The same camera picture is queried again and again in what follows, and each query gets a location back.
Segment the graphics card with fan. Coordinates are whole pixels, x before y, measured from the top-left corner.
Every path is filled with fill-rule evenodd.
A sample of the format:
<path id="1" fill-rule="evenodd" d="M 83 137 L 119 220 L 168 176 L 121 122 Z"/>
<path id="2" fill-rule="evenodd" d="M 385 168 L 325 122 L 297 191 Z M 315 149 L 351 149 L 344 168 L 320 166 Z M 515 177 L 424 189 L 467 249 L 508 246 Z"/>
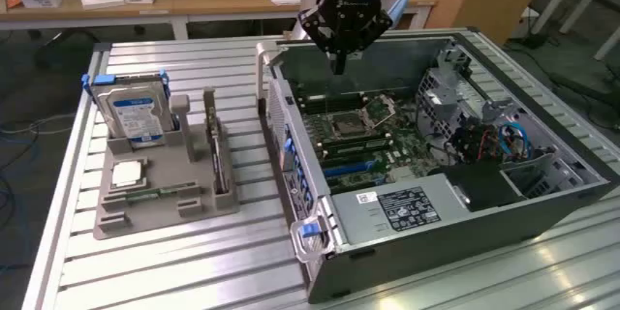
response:
<path id="1" fill-rule="evenodd" d="M 215 107 L 215 89 L 211 87 L 203 90 L 204 111 L 205 111 L 205 132 L 207 143 L 211 147 L 211 159 L 213 163 L 215 172 L 215 194 L 227 195 L 229 193 L 228 177 L 225 175 L 225 164 L 223 150 L 224 145 L 221 141 L 223 133 L 221 124 L 217 118 Z"/>

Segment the metal socket cover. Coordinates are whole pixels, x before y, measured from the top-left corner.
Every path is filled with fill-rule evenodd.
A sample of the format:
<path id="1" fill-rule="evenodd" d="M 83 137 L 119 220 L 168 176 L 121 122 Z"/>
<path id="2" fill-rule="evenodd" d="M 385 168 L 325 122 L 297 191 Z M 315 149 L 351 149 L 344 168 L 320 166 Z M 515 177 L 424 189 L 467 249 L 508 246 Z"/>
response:
<path id="1" fill-rule="evenodd" d="M 372 129 L 377 128 L 395 114 L 395 101 L 385 94 L 379 94 L 363 108 L 363 117 Z"/>

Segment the silver drive cage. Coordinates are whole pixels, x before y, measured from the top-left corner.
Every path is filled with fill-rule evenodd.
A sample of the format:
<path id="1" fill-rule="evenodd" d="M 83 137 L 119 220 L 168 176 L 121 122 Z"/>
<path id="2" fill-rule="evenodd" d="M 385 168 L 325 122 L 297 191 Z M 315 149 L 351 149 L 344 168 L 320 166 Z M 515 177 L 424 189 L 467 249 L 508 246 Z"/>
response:
<path id="1" fill-rule="evenodd" d="M 461 46 L 448 46 L 439 52 L 417 87 L 419 127 L 444 138 L 469 118 L 483 119 L 483 106 L 491 100 L 471 79 L 471 62 Z"/>

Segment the CPU socket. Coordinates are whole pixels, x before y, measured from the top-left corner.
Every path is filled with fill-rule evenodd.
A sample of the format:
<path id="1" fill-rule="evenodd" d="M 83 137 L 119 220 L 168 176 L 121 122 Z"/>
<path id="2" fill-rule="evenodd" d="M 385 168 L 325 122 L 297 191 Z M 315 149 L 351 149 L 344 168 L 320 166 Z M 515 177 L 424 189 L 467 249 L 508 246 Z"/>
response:
<path id="1" fill-rule="evenodd" d="M 332 113 L 329 124 L 336 139 L 351 139 L 373 134 L 373 130 L 367 125 L 363 113 L 359 110 Z"/>

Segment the RAM stick with white label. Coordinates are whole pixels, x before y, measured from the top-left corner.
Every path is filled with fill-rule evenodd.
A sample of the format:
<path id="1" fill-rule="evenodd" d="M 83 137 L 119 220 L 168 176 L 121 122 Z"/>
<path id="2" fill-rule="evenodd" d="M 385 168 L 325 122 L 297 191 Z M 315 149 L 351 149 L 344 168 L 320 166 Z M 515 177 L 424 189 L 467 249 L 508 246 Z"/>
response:
<path id="1" fill-rule="evenodd" d="M 329 154 L 345 154 L 349 152 L 383 150 L 391 145 L 391 141 L 392 139 L 387 137 L 365 136 L 323 142 L 320 148 L 328 151 Z"/>

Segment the green motherboard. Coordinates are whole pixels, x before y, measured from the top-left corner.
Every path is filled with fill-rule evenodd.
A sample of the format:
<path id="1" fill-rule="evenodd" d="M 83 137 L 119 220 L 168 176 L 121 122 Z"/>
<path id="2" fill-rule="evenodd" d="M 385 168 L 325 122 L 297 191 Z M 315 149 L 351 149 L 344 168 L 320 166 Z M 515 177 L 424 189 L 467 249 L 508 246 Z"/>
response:
<path id="1" fill-rule="evenodd" d="M 371 128 L 373 134 L 369 136 L 391 138 L 391 145 L 383 150 L 329 154 L 328 151 L 320 148 L 321 143 L 340 140 L 333 136 L 329 124 L 331 114 L 351 110 L 359 110 L 363 113 L 365 104 L 379 94 L 385 94 L 393 99 L 396 114 L 377 128 Z M 452 151 L 432 144 L 431 141 L 439 137 L 439 134 L 419 130 L 420 106 L 407 94 L 384 90 L 373 93 L 340 94 L 337 96 L 301 96 L 297 97 L 296 103 L 321 173 L 325 168 L 339 165 L 365 160 L 377 161 L 368 171 L 335 177 L 325 177 L 323 174 L 332 194 L 395 183 L 389 182 L 388 178 L 388 172 L 392 168 L 408 166 L 417 178 L 420 178 L 456 159 Z"/>

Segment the blue long expansion slot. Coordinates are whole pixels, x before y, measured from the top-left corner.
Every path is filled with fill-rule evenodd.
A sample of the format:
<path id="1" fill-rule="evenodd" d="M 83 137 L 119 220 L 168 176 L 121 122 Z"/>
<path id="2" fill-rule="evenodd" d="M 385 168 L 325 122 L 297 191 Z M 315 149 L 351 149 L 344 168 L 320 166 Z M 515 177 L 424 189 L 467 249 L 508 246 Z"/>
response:
<path id="1" fill-rule="evenodd" d="M 348 163 L 345 165 L 339 165 L 336 167 L 325 168 L 323 170 L 323 174 L 325 177 L 335 177 L 368 171 L 373 168 L 376 162 L 376 160 L 365 160 L 355 163 Z"/>

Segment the silver chipset heatsink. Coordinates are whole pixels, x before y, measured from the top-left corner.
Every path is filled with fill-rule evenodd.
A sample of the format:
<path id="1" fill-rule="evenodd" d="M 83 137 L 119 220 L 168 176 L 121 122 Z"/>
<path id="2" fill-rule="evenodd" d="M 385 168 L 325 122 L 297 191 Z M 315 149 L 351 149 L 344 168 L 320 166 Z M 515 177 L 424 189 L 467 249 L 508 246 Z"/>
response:
<path id="1" fill-rule="evenodd" d="M 416 179 L 417 175 L 413 173 L 411 167 L 403 166 L 391 169 L 391 171 L 388 172 L 388 178 L 389 182 L 397 182 Z"/>

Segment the hard disk in blue caddy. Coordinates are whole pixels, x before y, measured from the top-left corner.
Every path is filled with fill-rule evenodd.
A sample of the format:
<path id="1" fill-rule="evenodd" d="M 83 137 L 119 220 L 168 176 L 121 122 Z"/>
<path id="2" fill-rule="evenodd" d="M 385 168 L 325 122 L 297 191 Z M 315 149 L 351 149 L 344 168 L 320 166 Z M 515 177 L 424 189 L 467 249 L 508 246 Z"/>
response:
<path id="1" fill-rule="evenodd" d="M 168 74 L 99 74 L 81 77 L 88 93 L 104 117 L 111 138 L 127 139 L 133 149 L 153 147 L 176 130 L 168 100 Z"/>

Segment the black stand base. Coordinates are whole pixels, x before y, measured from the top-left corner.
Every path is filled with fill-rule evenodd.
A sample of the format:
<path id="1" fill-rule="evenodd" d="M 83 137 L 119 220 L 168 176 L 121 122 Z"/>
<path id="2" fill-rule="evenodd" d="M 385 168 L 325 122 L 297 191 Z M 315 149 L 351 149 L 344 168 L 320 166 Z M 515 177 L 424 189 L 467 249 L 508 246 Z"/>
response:
<path id="1" fill-rule="evenodd" d="M 611 82 L 607 89 L 601 90 L 556 73 L 551 74 L 549 79 L 556 86 L 565 87 L 575 93 L 589 97 L 609 105 L 616 110 L 620 110 L 620 84 Z"/>

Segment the grey parts rack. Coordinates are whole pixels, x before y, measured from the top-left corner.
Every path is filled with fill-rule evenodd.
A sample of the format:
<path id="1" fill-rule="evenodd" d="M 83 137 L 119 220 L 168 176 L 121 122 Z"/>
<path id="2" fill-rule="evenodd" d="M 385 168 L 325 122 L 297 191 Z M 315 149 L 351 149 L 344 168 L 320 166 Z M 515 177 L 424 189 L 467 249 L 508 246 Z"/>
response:
<path id="1" fill-rule="evenodd" d="M 189 100 L 184 94 L 172 96 L 169 109 L 179 118 L 180 129 L 165 133 L 161 145 L 127 152 L 119 140 L 108 141 L 93 223 L 97 240 L 229 215 L 240 210 L 225 126 L 220 122 L 229 193 L 216 195 L 205 118 L 201 123 L 189 124 Z M 132 185 L 117 187 L 112 184 L 112 169 L 116 163 L 125 161 L 141 163 L 141 179 Z M 179 187 L 179 194 L 139 202 L 125 200 L 127 192 L 163 187 Z"/>

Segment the grey power supply unit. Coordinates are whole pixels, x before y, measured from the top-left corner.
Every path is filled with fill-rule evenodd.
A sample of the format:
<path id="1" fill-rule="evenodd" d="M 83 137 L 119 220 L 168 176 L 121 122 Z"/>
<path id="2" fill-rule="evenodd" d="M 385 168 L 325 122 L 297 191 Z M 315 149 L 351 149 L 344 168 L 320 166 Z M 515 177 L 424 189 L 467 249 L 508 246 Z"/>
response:
<path id="1" fill-rule="evenodd" d="M 416 234 L 469 215 L 444 174 L 336 194 L 331 199 L 351 245 Z"/>

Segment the silver CPU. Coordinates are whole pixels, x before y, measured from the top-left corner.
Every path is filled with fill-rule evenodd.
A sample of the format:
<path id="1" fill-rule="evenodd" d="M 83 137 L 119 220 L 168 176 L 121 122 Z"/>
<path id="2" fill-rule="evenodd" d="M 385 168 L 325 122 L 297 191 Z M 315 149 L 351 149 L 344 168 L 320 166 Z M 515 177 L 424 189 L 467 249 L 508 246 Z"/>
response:
<path id="1" fill-rule="evenodd" d="M 141 163 L 125 161 L 116 163 L 112 169 L 112 184 L 117 187 L 128 186 L 141 179 Z"/>

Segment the green RAM stick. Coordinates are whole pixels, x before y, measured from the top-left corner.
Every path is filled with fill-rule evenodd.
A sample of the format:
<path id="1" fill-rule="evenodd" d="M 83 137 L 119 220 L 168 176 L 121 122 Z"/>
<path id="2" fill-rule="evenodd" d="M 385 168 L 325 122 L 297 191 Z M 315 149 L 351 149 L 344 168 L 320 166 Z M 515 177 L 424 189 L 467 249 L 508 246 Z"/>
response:
<path id="1" fill-rule="evenodd" d="M 127 192 L 125 200 L 128 202 L 139 202 L 145 200 L 156 200 L 179 194 L 179 187 L 163 187 L 153 189 L 143 189 L 133 192 Z"/>

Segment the open dark PC case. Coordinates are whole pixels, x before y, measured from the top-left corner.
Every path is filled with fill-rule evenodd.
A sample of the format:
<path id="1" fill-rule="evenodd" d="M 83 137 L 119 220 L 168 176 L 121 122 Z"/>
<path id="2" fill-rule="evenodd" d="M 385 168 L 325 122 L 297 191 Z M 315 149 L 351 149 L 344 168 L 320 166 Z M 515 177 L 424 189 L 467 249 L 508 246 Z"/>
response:
<path id="1" fill-rule="evenodd" d="M 472 57 L 471 79 L 491 100 L 483 119 L 469 118 L 432 144 L 456 159 L 429 172 L 444 174 L 468 217 L 416 234 L 351 245 L 347 242 L 296 99 L 396 91 L 419 104 L 417 87 L 439 52 L 461 46 Z M 471 30 L 415 30 L 384 36 L 335 75 L 311 41 L 257 44 L 259 113 L 271 167 L 285 209 L 292 249 L 311 303 L 335 300 L 464 258 L 539 237 L 572 212 L 620 187 L 611 167 L 617 150 L 579 124 L 572 112 L 489 39 Z M 584 180 L 569 190 L 528 199 L 500 165 L 555 153 Z M 320 236 L 301 238 L 317 222 Z"/>

